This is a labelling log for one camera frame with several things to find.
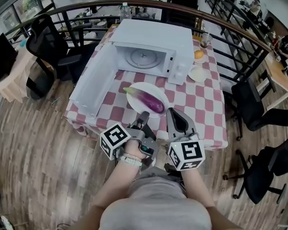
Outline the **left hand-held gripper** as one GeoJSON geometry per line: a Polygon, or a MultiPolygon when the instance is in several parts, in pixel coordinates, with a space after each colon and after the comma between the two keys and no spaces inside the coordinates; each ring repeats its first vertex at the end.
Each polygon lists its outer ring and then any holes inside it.
{"type": "Polygon", "coordinates": [[[139,149],[146,156],[142,168],[146,169],[155,165],[158,144],[155,138],[147,134],[149,128],[146,124],[149,116],[147,111],[143,111],[134,121],[133,126],[124,128],[120,123],[116,123],[101,133],[100,147],[109,160],[117,163],[124,153],[125,143],[133,139],[139,142],[139,149]]]}

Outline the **white wristwatch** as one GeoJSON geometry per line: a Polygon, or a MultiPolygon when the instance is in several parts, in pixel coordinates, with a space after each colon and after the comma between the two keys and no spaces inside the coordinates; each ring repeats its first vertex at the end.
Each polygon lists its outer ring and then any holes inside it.
{"type": "Polygon", "coordinates": [[[140,168],[143,164],[142,159],[140,159],[136,156],[130,155],[128,153],[124,153],[122,156],[120,156],[120,161],[127,163],[127,164],[130,164],[132,166],[140,167],[140,168]]]}

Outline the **light wooden side table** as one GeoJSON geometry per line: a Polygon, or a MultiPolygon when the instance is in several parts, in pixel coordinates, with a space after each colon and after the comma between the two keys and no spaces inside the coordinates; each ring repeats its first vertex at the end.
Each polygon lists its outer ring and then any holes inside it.
{"type": "Polygon", "coordinates": [[[26,47],[19,48],[10,74],[0,81],[0,94],[4,99],[9,102],[23,102],[23,98],[27,97],[26,83],[35,62],[36,56],[26,47]]]}

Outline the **red white checkered tablecloth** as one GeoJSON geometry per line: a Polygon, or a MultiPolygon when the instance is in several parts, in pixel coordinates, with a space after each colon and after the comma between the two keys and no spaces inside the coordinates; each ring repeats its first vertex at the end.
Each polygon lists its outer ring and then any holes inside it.
{"type": "MultiPolygon", "coordinates": [[[[118,26],[111,26],[98,46],[107,42],[118,26]]],[[[193,35],[192,41],[193,50],[198,50],[200,43],[193,38],[193,35]]],[[[207,150],[225,148],[228,146],[228,141],[220,75],[212,47],[208,46],[204,54],[208,58],[208,61],[202,64],[202,68],[207,72],[207,79],[204,82],[195,82],[187,75],[182,85],[176,85],[168,83],[164,77],[119,70],[96,117],[79,110],[71,100],[67,105],[65,117],[82,135],[86,135],[88,129],[101,134],[116,123],[126,127],[140,114],[129,105],[123,88],[137,82],[146,82],[164,89],[170,107],[184,112],[194,121],[196,132],[207,150]]]]}

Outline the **person's right forearm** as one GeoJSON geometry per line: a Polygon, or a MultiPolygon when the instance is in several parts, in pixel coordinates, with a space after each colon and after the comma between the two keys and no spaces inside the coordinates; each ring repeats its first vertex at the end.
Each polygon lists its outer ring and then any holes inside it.
{"type": "Polygon", "coordinates": [[[205,208],[215,207],[213,198],[197,169],[181,171],[187,197],[200,202],[205,208]]]}

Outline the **person's light shirt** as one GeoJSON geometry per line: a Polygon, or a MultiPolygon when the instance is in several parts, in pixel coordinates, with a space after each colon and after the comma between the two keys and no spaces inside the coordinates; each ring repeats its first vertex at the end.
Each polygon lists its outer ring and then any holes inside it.
{"type": "Polygon", "coordinates": [[[127,198],[106,208],[99,230],[212,230],[206,208],[188,199],[178,177],[158,167],[132,182],[127,198]]]}

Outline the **wooden desk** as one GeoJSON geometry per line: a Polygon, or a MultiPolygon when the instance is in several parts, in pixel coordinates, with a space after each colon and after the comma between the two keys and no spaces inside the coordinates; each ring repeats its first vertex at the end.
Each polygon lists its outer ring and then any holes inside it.
{"type": "Polygon", "coordinates": [[[267,111],[277,107],[281,102],[288,98],[288,76],[282,70],[283,65],[277,61],[274,52],[271,51],[264,59],[266,70],[272,81],[286,91],[286,93],[267,107],[267,111]]]}

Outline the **purple eggplant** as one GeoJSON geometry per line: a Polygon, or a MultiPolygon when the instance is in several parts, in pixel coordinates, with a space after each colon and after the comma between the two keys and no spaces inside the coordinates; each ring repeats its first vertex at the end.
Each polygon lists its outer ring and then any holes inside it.
{"type": "Polygon", "coordinates": [[[123,90],[156,113],[162,113],[165,110],[165,106],[162,101],[145,91],[134,87],[124,87],[123,90]]]}

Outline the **clear plastic water bottle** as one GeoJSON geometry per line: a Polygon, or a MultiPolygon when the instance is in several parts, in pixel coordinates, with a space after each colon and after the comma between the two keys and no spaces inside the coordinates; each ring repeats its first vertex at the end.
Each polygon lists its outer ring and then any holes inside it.
{"type": "Polygon", "coordinates": [[[132,12],[127,2],[123,2],[120,8],[120,22],[124,19],[132,19],[132,12]]]}

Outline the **black waist pouch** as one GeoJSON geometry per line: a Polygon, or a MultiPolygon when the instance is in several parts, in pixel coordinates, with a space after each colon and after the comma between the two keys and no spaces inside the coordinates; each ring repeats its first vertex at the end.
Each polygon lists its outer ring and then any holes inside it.
{"type": "Polygon", "coordinates": [[[171,165],[169,163],[165,163],[164,169],[170,176],[182,178],[181,172],[177,171],[173,165],[171,165]]]}

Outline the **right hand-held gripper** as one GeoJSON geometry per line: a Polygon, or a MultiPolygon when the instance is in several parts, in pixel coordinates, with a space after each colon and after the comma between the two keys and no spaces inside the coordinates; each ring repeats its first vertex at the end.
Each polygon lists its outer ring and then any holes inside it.
{"type": "Polygon", "coordinates": [[[205,160],[205,151],[204,142],[196,133],[194,121],[172,107],[166,112],[166,121],[169,138],[176,138],[169,144],[167,151],[176,171],[198,168],[205,160]]]}

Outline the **clear drink cup with straw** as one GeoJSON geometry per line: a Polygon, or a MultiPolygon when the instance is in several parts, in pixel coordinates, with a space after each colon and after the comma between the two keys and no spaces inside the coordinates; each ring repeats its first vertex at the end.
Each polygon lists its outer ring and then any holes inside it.
{"type": "Polygon", "coordinates": [[[210,33],[208,32],[206,32],[206,33],[203,33],[202,35],[201,35],[201,42],[200,42],[200,46],[202,47],[202,48],[207,48],[210,44],[211,44],[211,42],[212,42],[212,36],[210,35],[210,33]]]}

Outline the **white microwave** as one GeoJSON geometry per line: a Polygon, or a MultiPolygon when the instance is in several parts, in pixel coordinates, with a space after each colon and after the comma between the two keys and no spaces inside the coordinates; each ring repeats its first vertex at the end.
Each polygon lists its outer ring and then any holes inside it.
{"type": "Polygon", "coordinates": [[[78,80],[70,100],[79,110],[96,117],[119,70],[167,78],[182,85],[194,62],[191,29],[171,24],[124,19],[95,55],[78,80]],[[164,52],[161,64],[152,69],[137,69],[125,60],[128,49],[164,52]]]}

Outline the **black office chair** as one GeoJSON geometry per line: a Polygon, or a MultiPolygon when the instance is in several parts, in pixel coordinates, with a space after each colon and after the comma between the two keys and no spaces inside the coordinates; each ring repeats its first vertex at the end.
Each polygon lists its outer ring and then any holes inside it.
{"type": "Polygon", "coordinates": [[[31,35],[26,42],[26,49],[37,57],[37,62],[43,60],[50,64],[54,72],[41,64],[45,71],[36,79],[37,89],[44,97],[51,89],[55,78],[61,81],[71,80],[76,84],[95,50],[94,44],[73,47],[57,31],[52,18],[47,14],[38,16],[31,24],[31,35]]]}
{"type": "Polygon", "coordinates": [[[247,79],[233,85],[231,91],[230,97],[237,104],[233,106],[232,117],[238,120],[240,134],[236,138],[237,141],[243,137],[242,123],[250,131],[256,131],[266,125],[288,127],[288,110],[272,108],[265,111],[262,99],[252,80],[247,79]]]}
{"type": "Polygon", "coordinates": [[[241,150],[236,150],[236,155],[240,157],[244,173],[241,175],[228,177],[223,175],[223,180],[243,179],[239,194],[233,194],[234,199],[239,199],[246,191],[248,197],[254,204],[258,204],[264,195],[269,191],[278,195],[277,203],[280,202],[284,195],[286,184],[281,189],[271,187],[274,176],[281,176],[288,173],[288,139],[276,148],[266,146],[258,155],[251,155],[248,157],[250,166],[247,165],[246,160],[241,150]]]}

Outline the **person's left forearm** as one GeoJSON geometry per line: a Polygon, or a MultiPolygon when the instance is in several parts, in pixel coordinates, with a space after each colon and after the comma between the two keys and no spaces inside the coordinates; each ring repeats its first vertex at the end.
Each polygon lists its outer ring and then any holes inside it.
{"type": "Polygon", "coordinates": [[[123,199],[139,170],[139,166],[119,161],[108,180],[95,195],[93,206],[106,209],[113,202],[123,199]]]}

